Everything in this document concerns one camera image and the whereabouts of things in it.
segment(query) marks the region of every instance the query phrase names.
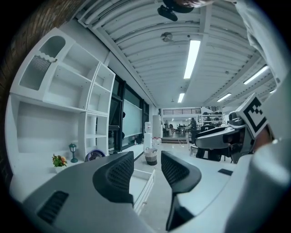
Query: white sleeve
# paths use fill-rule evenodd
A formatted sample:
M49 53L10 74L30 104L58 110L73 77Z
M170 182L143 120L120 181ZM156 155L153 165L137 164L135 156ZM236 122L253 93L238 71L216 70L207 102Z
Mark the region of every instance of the white sleeve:
M261 53L278 86L290 71L289 49L271 21L251 0L237 0L236 9L246 25L250 45Z

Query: fluorescent light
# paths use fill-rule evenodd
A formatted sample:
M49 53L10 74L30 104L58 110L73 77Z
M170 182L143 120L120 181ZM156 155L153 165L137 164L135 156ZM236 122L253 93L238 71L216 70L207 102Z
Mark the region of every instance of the fluorescent light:
M250 83L251 81L253 81L255 78L257 78L258 76L260 76L262 73L264 73L268 69L269 69L269 66L264 66L256 74L254 74L248 80L244 81L244 84L246 85L246 84Z
M231 96L231 93L227 93L225 96L223 96L222 98L220 98L217 102L223 101L224 99L226 99L229 96Z
M186 70L184 74L184 79L191 78L196 59L198 56L198 51L200 47L200 41L190 41L190 48L189 48L189 54L188 54L188 60L186 65Z
M178 99L178 103L181 103L184 98L185 93L181 93Z

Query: woven basket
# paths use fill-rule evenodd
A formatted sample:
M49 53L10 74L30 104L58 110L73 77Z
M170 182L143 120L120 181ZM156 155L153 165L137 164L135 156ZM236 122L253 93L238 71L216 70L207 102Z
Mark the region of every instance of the woven basket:
M157 149L151 148L149 149L148 147L145 149L145 160L147 164L153 166L156 165L158 162L156 160L157 157Z

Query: white flower pot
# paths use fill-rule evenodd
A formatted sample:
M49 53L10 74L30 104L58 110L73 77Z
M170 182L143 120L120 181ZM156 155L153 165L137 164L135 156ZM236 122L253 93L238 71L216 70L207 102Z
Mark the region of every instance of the white flower pot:
M56 171L56 173L59 173L59 172L63 171L64 168L65 168L65 166L62 166L62 167L55 167L55 171Z

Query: blue fan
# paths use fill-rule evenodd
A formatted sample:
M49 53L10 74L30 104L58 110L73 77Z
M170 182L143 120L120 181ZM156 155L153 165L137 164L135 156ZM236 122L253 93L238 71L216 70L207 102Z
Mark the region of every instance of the blue fan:
M85 162L94 160L97 157L105 157L105 153L101 150L93 150L86 155Z

